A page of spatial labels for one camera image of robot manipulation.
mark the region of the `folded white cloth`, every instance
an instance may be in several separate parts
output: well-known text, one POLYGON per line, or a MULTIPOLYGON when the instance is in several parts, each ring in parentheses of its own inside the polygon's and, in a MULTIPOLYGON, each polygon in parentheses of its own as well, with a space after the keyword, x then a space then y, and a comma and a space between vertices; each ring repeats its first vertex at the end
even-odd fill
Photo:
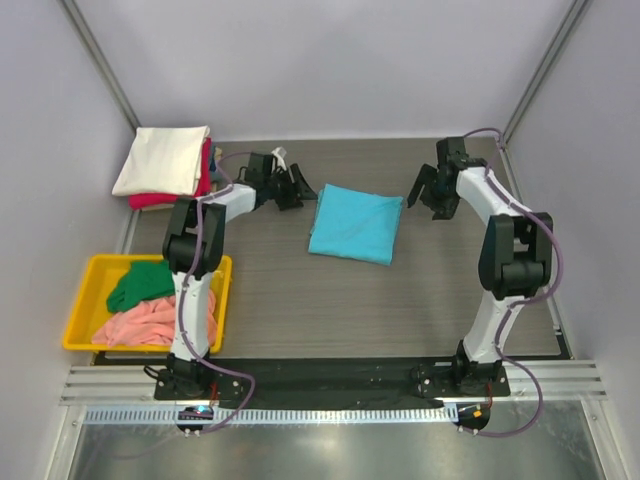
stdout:
POLYGON ((200 179, 201 150, 209 127, 138 128, 111 193, 193 195, 200 179))

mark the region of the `yellow basket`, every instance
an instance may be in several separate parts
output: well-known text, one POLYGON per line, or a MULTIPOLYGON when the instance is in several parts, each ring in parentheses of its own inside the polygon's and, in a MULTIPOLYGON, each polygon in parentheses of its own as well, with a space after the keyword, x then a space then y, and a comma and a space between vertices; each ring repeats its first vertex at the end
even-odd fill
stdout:
MULTIPOLYGON (((102 327, 113 314, 107 310, 107 297, 118 284, 118 281, 129 271, 131 262, 160 262, 162 255, 117 255, 101 254, 91 257, 87 271, 78 292, 76 303, 64 332, 62 346, 67 350, 84 350, 90 352, 168 352, 170 347, 160 345, 140 345, 128 347, 118 345, 98 345, 91 343, 91 337, 102 327)), ((218 269, 211 280, 211 290, 216 296, 216 308, 213 316, 218 324, 216 341, 211 353, 222 348, 224 323, 231 286, 231 257, 224 255, 218 269)))

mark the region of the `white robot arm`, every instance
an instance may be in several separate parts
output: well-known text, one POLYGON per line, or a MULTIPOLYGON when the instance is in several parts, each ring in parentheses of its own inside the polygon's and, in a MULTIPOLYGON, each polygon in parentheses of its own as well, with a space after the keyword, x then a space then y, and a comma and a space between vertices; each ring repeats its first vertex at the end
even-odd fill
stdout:
MULTIPOLYGON (((511 315, 502 329, 501 344, 522 309, 520 301, 535 296, 551 277, 551 241, 523 213, 537 217, 549 230, 553 222, 547 213, 532 213, 513 198, 493 171, 487 170, 484 160, 470 158, 464 138, 445 138, 436 144, 436 149, 438 166, 422 166, 407 199, 409 207, 420 199, 433 210, 434 220, 446 220, 453 217, 462 198, 473 207, 487 230, 478 262, 484 293, 475 321, 460 341, 452 367, 444 374, 431 373, 439 375, 441 382, 450 383, 456 394, 464 394, 465 388, 467 392, 477 391, 476 387, 482 394, 501 374, 502 359, 495 339, 507 309, 511 309, 511 315)), ((424 381, 432 378, 429 375, 421 372, 418 376, 424 381)), ((422 395, 430 396, 425 395, 426 390, 422 389, 422 395)))
POLYGON ((251 153, 244 176, 228 191, 198 200, 180 198, 176 202, 162 253, 173 274, 176 292, 176 327, 167 368, 157 373, 157 400, 200 397, 212 383, 212 372, 198 360, 209 355, 207 308, 209 286, 224 248, 225 224, 244 213, 275 200, 280 210, 303 206, 302 200, 316 200, 317 195, 297 164, 286 167, 284 150, 271 154, 251 153), (202 211, 198 226, 197 211, 202 211), (190 272, 198 249, 195 229, 201 229, 199 258, 190 272), (191 274, 185 287, 185 278, 191 274), (190 345, 185 344, 186 336, 190 345))

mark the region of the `blue towel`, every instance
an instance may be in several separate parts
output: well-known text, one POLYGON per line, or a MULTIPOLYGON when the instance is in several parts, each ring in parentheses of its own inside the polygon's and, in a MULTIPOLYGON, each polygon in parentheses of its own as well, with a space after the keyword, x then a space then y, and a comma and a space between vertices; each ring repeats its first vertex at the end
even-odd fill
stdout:
POLYGON ((402 197, 325 185, 318 195, 309 253, 391 265, 402 197))

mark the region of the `black mounting plate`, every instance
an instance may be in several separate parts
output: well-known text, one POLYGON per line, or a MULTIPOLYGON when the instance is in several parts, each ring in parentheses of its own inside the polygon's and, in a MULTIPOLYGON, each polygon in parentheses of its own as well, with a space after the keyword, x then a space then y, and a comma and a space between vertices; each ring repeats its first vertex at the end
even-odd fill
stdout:
POLYGON ((199 400, 209 398, 216 374, 195 360, 167 356, 166 368, 157 370, 146 365, 144 373, 156 381, 155 400, 199 400))
MULTIPOLYGON (((457 385, 451 374, 450 365, 419 365, 411 372, 415 380, 416 396, 434 398, 460 398, 460 397, 487 397, 487 383, 473 377, 465 377, 460 385, 457 385)), ((498 370, 497 380, 491 382, 491 395, 493 397, 508 397, 511 395, 509 380, 504 367, 498 370)))

